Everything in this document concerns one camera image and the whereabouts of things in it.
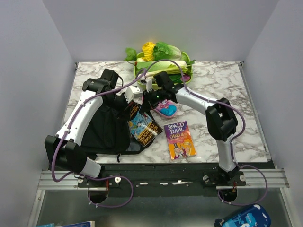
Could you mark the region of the pink pencil case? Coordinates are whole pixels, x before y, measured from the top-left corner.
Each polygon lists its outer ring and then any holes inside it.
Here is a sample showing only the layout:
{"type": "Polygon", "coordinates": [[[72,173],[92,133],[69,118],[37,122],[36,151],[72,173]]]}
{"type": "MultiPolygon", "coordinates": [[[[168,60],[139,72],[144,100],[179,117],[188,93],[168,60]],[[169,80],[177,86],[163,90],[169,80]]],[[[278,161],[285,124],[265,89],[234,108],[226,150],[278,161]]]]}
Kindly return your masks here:
{"type": "Polygon", "coordinates": [[[177,106],[174,102],[170,100],[164,100],[159,102],[158,106],[154,109],[154,111],[164,118],[172,118],[178,111],[177,106]]]}

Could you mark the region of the Roald Dahl Charlie book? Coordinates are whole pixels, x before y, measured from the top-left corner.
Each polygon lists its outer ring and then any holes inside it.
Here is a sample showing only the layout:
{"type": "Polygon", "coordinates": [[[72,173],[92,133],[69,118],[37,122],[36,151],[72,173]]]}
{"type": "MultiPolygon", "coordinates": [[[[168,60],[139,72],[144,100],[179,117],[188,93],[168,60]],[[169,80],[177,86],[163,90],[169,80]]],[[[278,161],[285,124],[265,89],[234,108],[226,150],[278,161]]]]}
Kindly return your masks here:
{"type": "Polygon", "coordinates": [[[172,160],[196,155],[187,121],[164,125],[164,131],[172,160]]]}

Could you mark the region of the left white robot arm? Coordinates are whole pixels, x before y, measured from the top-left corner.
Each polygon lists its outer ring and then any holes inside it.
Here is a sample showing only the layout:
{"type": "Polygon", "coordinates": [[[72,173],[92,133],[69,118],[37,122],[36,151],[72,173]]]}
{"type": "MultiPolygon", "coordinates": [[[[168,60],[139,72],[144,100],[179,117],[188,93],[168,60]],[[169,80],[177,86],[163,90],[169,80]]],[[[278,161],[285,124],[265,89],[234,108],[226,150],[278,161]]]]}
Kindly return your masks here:
{"type": "Polygon", "coordinates": [[[46,137],[45,149],[55,182],[76,173],[89,177],[89,182],[95,187],[104,183],[105,175],[101,172],[101,165],[88,158],[80,147],[94,114],[106,103],[106,95],[114,97],[117,92],[132,86],[138,80],[116,88],[118,78],[116,72],[105,69],[100,78],[87,79],[83,83],[80,99],[67,122],[56,135],[46,137]]]}

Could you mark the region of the blue Treehouse book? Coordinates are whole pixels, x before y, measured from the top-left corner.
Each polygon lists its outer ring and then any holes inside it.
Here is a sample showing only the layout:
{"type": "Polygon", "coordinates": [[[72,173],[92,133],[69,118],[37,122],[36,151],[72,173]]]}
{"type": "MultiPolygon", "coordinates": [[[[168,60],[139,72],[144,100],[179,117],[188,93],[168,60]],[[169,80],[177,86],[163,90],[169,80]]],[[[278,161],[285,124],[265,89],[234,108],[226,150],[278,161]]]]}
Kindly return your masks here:
{"type": "Polygon", "coordinates": [[[130,109],[131,120],[128,122],[130,133],[139,142],[146,147],[155,137],[160,135],[163,130],[157,122],[146,112],[140,113],[141,105],[134,103],[130,109]]]}

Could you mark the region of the black student backpack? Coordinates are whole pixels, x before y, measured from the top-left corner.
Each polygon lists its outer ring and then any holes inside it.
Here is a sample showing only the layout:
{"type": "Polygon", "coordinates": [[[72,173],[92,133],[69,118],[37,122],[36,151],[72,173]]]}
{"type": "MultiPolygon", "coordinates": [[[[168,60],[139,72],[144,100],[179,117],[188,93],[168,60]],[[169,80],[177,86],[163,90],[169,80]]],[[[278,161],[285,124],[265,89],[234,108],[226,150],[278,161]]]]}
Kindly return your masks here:
{"type": "Polygon", "coordinates": [[[137,155],[144,147],[131,134],[128,126],[134,102],[122,108],[101,106],[93,115],[82,138],[81,149],[96,160],[97,155],[137,155]]]}

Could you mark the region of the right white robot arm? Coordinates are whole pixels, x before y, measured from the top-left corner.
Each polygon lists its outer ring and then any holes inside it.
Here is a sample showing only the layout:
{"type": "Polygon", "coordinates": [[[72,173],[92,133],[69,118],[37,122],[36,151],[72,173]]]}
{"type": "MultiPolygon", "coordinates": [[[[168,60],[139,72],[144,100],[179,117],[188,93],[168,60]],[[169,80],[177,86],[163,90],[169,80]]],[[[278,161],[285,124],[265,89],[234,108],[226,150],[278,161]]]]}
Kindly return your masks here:
{"type": "Polygon", "coordinates": [[[235,180],[239,168],[235,164],[231,148],[232,138],[236,133],[238,120],[226,98],[220,100],[202,96],[182,83],[174,84],[164,71],[157,74],[155,81],[159,89],[154,90],[152,80],[145,78],[143,92],[143,111],[155,108],[161,101],[170,100],[177,104],[191,107],[206,117],[209,134],[216,140],[219,154],[218,181],[229,185],[235,180]]]}

